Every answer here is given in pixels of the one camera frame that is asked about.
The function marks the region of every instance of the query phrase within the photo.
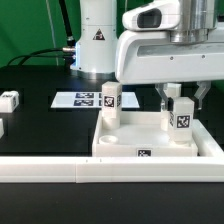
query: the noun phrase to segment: green wall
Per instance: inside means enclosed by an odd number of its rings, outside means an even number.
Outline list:
[[[58,0],[48,0],[55,29],[56,46],[66,45]],[[66,0],[68,13],[75,39],[80,37],[80,0]],[[150,0],[129,0],[132,9]],[[0,0],[0,67],[13,57],[29,54],[41,49],[52,48],[52,34],[47,13],[46,0]],[[123,32],[121,23],[125,0],[117,0],[118,26],[117,35]],[[219,1],[219,11],[224,14],[224,1]],[[53,64],[55,59],[31,59],[27,64]],[[216,82],[224,90],[224,82]]]

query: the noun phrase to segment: black table surface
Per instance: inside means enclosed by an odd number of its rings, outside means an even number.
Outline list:
[[[0,114],[5,135],[0,155],[91,156],[98,109],[50,108],[58,91],[101,91],[105,81],[71,76],[63,67],[0,69],[0,91],[16,90],[20,105]],[[140,110],[159,111],[151,85],[124,86],[134,91]],[[192,96],[193,84],[183,95]],[[224,145],[224,94],[215,87],[196,117]],[[0,184],[0,223],[223,223],[223,183]]]

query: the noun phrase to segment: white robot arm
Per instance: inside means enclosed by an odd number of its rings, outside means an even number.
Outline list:
[[[210,80],[224,79],[217,0],[155,0],[125,13],[123,24],[128,30],[118,41],[116,78],[123,84],[157,84],[166,108],[161,84],[196,81],[201,104]]]

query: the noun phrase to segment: white block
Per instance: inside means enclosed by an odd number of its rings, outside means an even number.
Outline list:
[[[176,83],[167,83],[164,92],[167,97],[175,98],[180,97],[181,95],[181,84]]]
[[[122,85],[106,82],[102,85],[102,116],[105,129],[117,129],[120,126]]]
[[[167,83],[164,88],[166,96],[169,98],[176,98],[181,96],[181,84]],[[169,111],[161,111],[161,129],[168,131],[169,126]]]
[[[16,91],[4,92],[0,96],[0,113],[12,113],[19,105],[19,93]]]
[[[187,97],[174,98],[173,111],[170,112],[168,134],[170,140],[178,143],[192,140],[194,102]]]
[[[188,97],[176,97],[173,99],[173,113],[192,114],[194,111],[194,102]]]

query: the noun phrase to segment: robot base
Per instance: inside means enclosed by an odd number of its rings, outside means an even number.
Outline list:
[[[71,69],[71,74],[78,76],[80,78],[84,79],[92,79],[92,80],[114,80],[115,79],[115,73],[94,73],[94,72],[82,72],[77,70]]]

